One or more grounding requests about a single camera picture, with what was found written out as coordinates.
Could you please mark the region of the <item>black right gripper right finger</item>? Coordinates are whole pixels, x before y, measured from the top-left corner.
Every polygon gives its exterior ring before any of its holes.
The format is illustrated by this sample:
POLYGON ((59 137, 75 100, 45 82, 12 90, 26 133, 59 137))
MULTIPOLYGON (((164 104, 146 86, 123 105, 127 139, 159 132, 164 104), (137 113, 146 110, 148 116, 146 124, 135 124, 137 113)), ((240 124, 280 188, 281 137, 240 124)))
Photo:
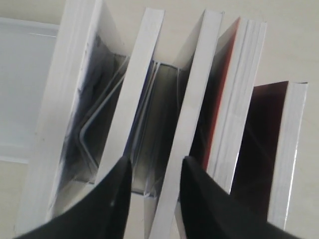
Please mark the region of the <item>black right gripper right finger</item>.
POLYGON ((295 239, 227 194, 190 156, 180 177, 182 221, 188 239, 295 239))

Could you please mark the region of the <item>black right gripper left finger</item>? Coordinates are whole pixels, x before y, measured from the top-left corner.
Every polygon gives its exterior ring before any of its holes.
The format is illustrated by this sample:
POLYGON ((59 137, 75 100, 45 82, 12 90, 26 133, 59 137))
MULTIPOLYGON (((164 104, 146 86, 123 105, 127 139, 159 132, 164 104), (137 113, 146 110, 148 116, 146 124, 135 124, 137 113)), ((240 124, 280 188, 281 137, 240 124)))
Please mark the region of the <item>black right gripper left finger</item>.
POLYGON ((122 156, 82 200, 21 239, 122 239, 132 188, 132 163, 122 156))

